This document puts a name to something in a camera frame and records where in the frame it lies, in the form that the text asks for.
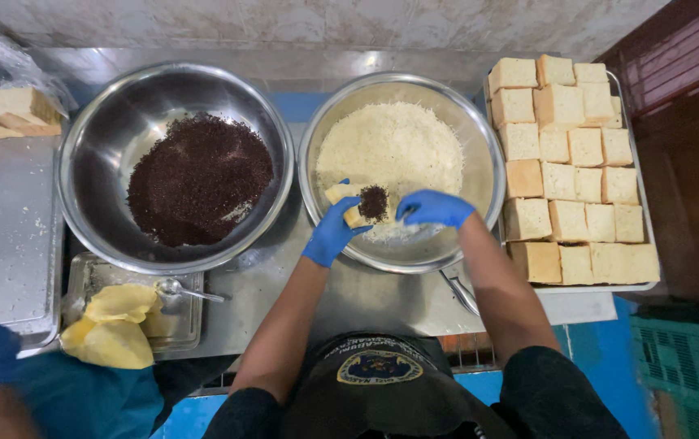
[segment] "baking tray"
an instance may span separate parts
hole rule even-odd
[[[607,77],[609,78],[610,93],[613,96],[620,96],[620,106],[621,114],[623,116],[623,127],[629,131],[629,144],[631,145],[631,155],[634,158],[634,168],[637,169],[637,191],[639,192],[640,205],[642,206],[642,216],[645,222],[645,244],[653,244],[656,246],[656,239],[653,237],[653,225],[650,221],[650,209],[647,207],[647,196],[645,195],[645,185],[642,183],[642,171],[640,169],[639,156],[637,155],[637,143],[634,141],[634,131],[631,129],[629,114],[627,111],[627,99],[623,92],[623,88],[620,86],[620,81],[618,77],[607,71]],[[488,83],[488,75],[484,76],[482,81],[482,94],[484,95],[485,112],[488,116],[488,122],[493,126],[493,115],[491,112],[491,97],[489,95],[490,84]],[[493,129],[494,135],[498,136],[496,129]],[[506,252],[506,222],[504,219],[504,210],[501,210],[499,215],[499,237],[501,242],[501,248]],[[661,263],[659,261],[658,271],[661,272]],[[647,282],[647,284],[633,284],[633,285],[577,285],[577,286],[547,286],[547,285],[532,285],[534,291],[537,293],[588,293],[594,291],[609,291],[609,292],[621,292],[621,291],[646,291],[653,288],[657,282]]]
[[[91,297],[103,287],[122,284],[151,286],[166,276],[133,273],[112,265],[91,252],[77,254],[70,263],[68,292],[62,298],[63,327],[81,318]],[[185,288],[204,290],[203,272],[173,276]],[[161,295],[161,312],[172,320],[172,328],[162,337],[149,337],[149,345],[158,359],[159,352],[188,351],[200,342],[200,325],[203,315],[203,299],[186,294]]]

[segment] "yellow cloth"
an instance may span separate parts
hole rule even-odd
[[[154,358],[139,324],[147,313],[159,314],[161,308],[153,287],[105,287],[92,297],[84,316],[62,331],[62,348],[84,363],[120,369],[148,367]]]

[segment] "black shirt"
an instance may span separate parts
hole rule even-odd
[[[231,395],[204,438],[627,437],[582,372],[550,348],[514,354],[499,402],[452,379],[433,338],[350,334],[307,354],[291,401]]]

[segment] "person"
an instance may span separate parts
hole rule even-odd
[[[536,294],[480,215],[452,195],[413,192],[396,218],[458,230],[481,318],[503,369],[499,402],[488,407],[456,383],[433,337],[353,333],[307,350],[331,264],[354,236],[369,230],[350,229],[343,219],[359,202],[342,199],[315,227],[204,438],[626,437],[585,375],[559,352]],[[189,394],[189,385],[169,391],[164,383],[192,376],[195,387],[213,367],[157,374],[46,354],[19,366],[30,372],[17,374],[32,384],[11,372],[16,351],[10,332],[0,326],[0,437],[17,439],[39,437],[39,431],[45,437],[146,437],[154,420],[161,423],[168,407]],[[54,367],[57,362],[69,364]],[[38,372],[41,380],[33,379]],[[43,377],[51,374],[56,377]]]

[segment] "blue sleeve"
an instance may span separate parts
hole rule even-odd
[[[274,437],[282,407],[263,389],[241,389],[222,404],[208,424],[204,439],[263,439]]]

